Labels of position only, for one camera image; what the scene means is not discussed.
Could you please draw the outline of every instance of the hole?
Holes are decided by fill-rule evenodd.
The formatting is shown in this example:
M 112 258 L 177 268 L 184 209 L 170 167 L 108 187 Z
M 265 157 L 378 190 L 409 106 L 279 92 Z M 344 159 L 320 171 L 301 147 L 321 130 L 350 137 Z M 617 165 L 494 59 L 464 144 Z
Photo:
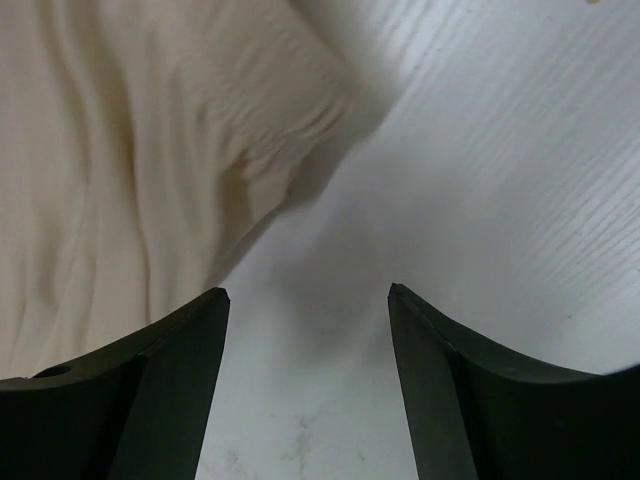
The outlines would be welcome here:
M 56 365 L 55 367 L 47 368 L 46 370 L 41 371 L 37 375 L 34 375 L 33 378 L 47 378 L 47 377 L 57 377 L 58 375 L 63 375 L 71 370 L 69 365 Z

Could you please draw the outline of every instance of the cream fabric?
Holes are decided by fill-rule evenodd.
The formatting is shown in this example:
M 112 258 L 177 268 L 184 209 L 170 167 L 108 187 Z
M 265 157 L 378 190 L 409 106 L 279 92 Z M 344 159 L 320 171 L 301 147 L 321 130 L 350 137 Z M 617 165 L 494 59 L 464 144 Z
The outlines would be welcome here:
M 349 109 L 284 0 L 0 2 L 0 377 L 206 288 Z

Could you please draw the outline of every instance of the white wooden surface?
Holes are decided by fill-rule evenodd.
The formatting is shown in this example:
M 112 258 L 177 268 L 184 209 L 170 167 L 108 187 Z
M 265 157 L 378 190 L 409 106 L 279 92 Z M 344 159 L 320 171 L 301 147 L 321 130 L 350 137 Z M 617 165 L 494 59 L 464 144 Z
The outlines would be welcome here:
M 316 153 L 224 282 L 198 479 L 417 478 L 392 281 L 550 362 L 638 362 L 640 3 L 297 3 L 391 111 Z

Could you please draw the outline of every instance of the white cloth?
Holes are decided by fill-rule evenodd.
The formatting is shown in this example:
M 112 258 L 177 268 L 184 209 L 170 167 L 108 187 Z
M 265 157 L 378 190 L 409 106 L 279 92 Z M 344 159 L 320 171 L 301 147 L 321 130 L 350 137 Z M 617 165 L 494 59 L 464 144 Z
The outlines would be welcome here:
M 0 3 L 0 377 L 160 319 L 349 109 L 284 0 Z

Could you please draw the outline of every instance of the black plastic part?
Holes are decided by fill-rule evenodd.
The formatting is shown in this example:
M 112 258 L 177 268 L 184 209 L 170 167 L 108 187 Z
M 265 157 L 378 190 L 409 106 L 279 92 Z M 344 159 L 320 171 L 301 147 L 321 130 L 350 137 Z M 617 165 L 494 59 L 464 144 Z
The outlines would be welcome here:
M 640 367 L 596 376 L 535 360 L 402 285 L 389 310 L 421 479 L 640 478 Z
M 0 381 L 0 478 L 193 479 L 228 314 L 213 289 L 104 348 Z

